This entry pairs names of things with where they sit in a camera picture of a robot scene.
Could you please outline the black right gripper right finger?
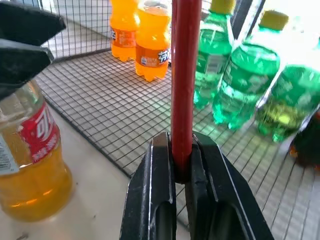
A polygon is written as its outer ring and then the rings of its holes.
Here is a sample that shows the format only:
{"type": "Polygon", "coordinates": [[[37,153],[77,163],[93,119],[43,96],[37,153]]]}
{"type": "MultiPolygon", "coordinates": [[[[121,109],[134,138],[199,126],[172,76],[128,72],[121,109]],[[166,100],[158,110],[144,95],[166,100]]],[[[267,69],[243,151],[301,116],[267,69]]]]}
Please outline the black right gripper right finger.
{"type": "Polygon", "coordinates": [[[274,240],[244,177],[209,136],[192,137],[185,186],[190,239],[274,240]]]}

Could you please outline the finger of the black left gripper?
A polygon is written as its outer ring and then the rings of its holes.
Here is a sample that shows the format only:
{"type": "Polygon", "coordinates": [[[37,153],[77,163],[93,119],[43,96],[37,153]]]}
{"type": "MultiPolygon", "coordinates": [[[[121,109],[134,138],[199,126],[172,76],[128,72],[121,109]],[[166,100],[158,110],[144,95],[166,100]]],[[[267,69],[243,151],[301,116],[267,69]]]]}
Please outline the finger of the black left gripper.
{"type": "Polygon", "coordinates": [[[53,60],[46,47],[0,39],[0,101],[22,88],[53,60]]]}
{"type": "Polygon", "coordinates": [[[64,19],[57,14],[0,0],[0,39],[41,46],[66,28],[64,19]]]}

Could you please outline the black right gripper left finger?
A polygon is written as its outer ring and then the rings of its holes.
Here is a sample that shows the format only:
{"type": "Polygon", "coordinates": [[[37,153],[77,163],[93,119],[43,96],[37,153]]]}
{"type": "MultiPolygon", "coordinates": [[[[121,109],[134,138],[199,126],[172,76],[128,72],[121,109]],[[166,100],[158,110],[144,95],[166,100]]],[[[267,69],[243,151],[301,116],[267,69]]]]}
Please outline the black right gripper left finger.
{"type": "Polygon", "coordinates": [[[176,240],[177,205],[171,142],[155,136],[126,193],[119,240],[176,240]]]}

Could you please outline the glass bottle with red label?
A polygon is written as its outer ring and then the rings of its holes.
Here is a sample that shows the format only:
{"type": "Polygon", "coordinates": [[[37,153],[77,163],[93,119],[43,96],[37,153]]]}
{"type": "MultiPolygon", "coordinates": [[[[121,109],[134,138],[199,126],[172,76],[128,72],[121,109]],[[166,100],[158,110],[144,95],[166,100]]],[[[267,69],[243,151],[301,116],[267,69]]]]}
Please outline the glass bottle with red label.
{"type": "Polygon", "coordinates": [[[0,208],[36,222],[59,211],[73,189],[60,129],[35,80],[0,101],[0,208]]]}

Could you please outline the red rod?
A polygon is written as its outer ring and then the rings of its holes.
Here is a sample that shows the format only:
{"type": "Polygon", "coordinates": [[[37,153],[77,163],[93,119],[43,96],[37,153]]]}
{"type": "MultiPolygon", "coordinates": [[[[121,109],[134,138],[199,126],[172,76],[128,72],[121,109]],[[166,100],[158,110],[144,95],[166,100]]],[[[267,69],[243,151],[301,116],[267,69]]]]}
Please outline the red rod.
{"type": "Polygon", "coordinates": [[[172,0],[171,150],[174,178],[190,178],[193,142],[193,97],[202,0],[172,0]]]}

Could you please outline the dark soda plastic bottle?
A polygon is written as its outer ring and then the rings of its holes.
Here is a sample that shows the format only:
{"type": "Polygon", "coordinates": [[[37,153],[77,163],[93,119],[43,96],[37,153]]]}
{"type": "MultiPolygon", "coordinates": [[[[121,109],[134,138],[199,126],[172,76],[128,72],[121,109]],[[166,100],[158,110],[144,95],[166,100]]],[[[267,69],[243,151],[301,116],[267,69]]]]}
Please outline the dark soda plastic bottle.
{"type": "Polygon", "coordinates": [[[304,130],[295,136],[289,150],[297,164],[320,172],[320,108],[310,118],[304,130]]]}

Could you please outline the orange soda plastic bottle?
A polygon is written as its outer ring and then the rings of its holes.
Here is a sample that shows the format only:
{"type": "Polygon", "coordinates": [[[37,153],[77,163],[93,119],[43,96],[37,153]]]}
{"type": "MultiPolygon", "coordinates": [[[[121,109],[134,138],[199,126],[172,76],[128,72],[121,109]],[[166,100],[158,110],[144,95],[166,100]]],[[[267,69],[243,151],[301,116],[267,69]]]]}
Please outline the orange soda plastic bottle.
{"type": "Polygon", "coordinates": [[[111,0],[111,53],[126,62],[136,58],[136,12],[139,0],[111,0]]]}
{"type": "Polygon", "coordinates": [[[148,82],[165,77],[171,49],[169,0],[140,0],[136,16],[135,71],[148,82]]]}

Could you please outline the green soda plastic bottle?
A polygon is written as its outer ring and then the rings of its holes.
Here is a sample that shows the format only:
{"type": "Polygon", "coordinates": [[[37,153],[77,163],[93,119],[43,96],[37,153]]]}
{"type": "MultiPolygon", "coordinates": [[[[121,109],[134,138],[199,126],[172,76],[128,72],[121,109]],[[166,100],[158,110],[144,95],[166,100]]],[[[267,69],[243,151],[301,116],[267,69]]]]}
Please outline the green soda plastic bottle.
{"type": "Polygon", "coordinates": [[[252,117],[279,71],[278,40],[288,21],[285,13],[266,10],[258,30],[234,48],[212,101],[215,124],[238,129],[252,117]]]}
{"type": "Polygon", "coordinates": [[[277,78],[256,110],[257,130],[274,142],[282,142],[319,104],[320,31],[290,32],[282,45],[277,78]]]}
{"type": "Polygon", "coordinates": [[[205,108],[215,97],[233,48],[231,16],[236,0],[212,0],[200,22],[193,104],[205,108]]]}

